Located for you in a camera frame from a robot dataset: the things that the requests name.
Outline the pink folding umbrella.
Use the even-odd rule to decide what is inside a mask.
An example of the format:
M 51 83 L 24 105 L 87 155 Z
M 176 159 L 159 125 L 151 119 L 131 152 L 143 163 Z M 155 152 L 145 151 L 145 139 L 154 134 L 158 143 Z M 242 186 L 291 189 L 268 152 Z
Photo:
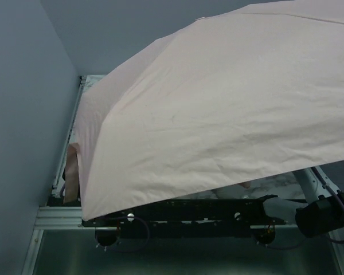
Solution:
M 344 1 L 198 19 L 81 97 L 83 219 L 344 160 Z

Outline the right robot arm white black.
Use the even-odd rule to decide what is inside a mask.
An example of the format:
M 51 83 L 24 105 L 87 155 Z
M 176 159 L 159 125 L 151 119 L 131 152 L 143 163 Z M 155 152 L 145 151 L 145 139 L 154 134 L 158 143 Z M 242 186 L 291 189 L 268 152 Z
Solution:
M 294 171 L 293 175 L 306 201 L 300 203 L 266 195 L 260 198 L 265 214 L 297 225 L 307 238 L 343 228 L 344 192 L 318 166 Z

